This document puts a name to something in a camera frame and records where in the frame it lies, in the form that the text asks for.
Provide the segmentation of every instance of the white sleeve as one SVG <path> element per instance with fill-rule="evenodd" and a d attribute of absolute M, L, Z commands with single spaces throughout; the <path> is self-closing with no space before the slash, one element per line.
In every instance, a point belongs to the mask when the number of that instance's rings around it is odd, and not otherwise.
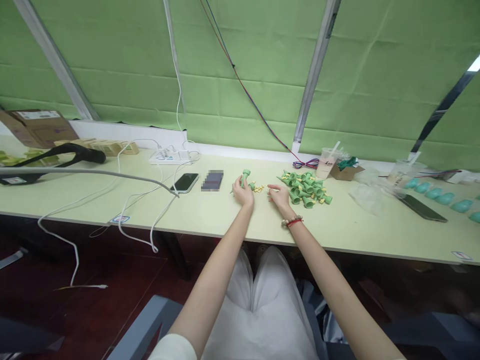
<path fill-rule="evenodd" d="M 192 344 L 183 336 L 168 334 L 153 349 L 148 360 L 197 360 Z"/>

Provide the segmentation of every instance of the light green tabletop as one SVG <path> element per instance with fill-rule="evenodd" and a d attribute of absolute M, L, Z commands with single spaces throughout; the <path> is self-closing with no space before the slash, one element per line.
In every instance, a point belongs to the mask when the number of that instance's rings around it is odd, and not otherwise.
<path fill-rule="evenodd" d="M 171 186 L 176 166 L 150 165 L 148 158 L 152 152 L 143 150 L 139 155 L 122 156 L 122 172 L 159 180 L 162 169 L 165 184 Z M 82 162 L 76 166 L 116 171 L 116 158 L 107 159 L 103 165 Z M 248 182 L 256 181 L 257 185 L 281 184 L 276 176 L 280 176 L 283 169 L 291 169 L 291 164 L 202 155 L 198 162 L 185 166 L 177 175 L 178 179 L 183 173 L 198 173 L 199 180 L 189 193 L 181 194 L 180 198 L 173 201 L 155 228 L 222 237 L 240 208 L 230 190 L 243 169 L 251 171 Z M 202 192 L 202 181 L 211 170 L 224 171 L 220 191 Z M 97 191 L 111 181 L 111 177 L 98 174 L 49 174 L 31 185 L 0 186 L 0 213 L 37 218 Z M 430 179 L 426 181 L 437 182 L 445 191 L 456 193 L 457 200 L 475 198 L 480 194 L 475 186 L 453 185 Z M 409 190 L 409 194 L 447 218 L 448 222 L 425 220 L 397 199 L 386 195 L 382 197 L 383 211 L 379 216 L 374 216 L 360 208 L 349 196 L 349 190 L 357 185 L 355 181 L 329 178 L 324 186 L 328 195 L 333 196 L 331 205 L 316 204 L 313 209 L 306 209 L 303 204 L 292 205 L 298 214 L 303 215 L 305 225 L 326 249 L 452 264 L 462 262 L 452 254 L 452 251 L 457 251 L 473 258 L 470 264 L 480 264 L 480 224 L 469 220 L 467 215 Z M 51 219 L 104 225 L 121 212 L 129 195 L 153 187 L 155 185 L 152 183 L 122 178 L 106 194 L 86 201 L 82 206 L 55 214 Z M 127 209 L 125 215 L 130 219 L 124 226 L 149 229 L 172 196 L 164 189 L 145 196 Z M 267 201 L 267 189 L 254 196 L 255 210 L 246 240 L 294 245 L 289 230 L 280 225 L 282 217 L 275 205 Z"/>

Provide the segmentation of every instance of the black smartphone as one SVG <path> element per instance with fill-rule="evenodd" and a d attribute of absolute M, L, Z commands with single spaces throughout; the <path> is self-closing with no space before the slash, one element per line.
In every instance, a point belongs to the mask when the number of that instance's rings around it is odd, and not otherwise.
<path fill-rule="evenodd" d="M 201 185 L 201 191 L 220 191 L 220 184 L 224 178 L 223 170 L 211 170 L 208 172 L 203 184 Z"/>
<path fill-rule="evenodd" d="M 188 193 L 194 187 L 194 184 L 198 179 L 198 174 L 184 173 L 181 178 L 175 182 L 175 188 L 180 194 Z"/>
<path fill-rule="evenodd" d="M 417 200 L 412 195 L 407 195 L 404 198 L 399 198 L 398 200 L 407 205 L 410 209 L 412 209 L 424 219 L 437 221 L 440 223 L 446 223 L 448 221 L 446 218 L 433 211 L 431 208 L 429 208 L 420 200 Z"/>

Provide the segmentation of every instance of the bracelet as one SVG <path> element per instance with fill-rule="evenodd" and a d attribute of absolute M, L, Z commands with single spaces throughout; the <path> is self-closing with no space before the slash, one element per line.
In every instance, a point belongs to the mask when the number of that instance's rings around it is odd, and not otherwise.
<path fill-rule="evenodd" d="M 302 220 L 304 217 L 302 215 L 297 215 L 295 217 L 292 217 L 291 219 L 288 220 L 282 220 L 281 221 L 281 226 L 288 226 L 292 222 L 297 222 L 298 220 Z"/>
<path fill-rule="evenodd" d="M 302 222 L 303 220 L 302 219 L 296 219 L 296 220 L 290 221 L 287 226 L 291 227 L 293 224 L 298 223 L 300 221 Z"/>

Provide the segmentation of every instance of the white pants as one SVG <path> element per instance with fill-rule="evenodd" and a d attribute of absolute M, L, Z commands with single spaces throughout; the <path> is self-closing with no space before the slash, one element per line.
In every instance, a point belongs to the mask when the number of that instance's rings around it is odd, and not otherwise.
<path fill-rule="evenodd" d="M 295 279 L 276 247 L 263 254 L 255 281 L 240 250 L 202 359 L 318 359 Z"/>

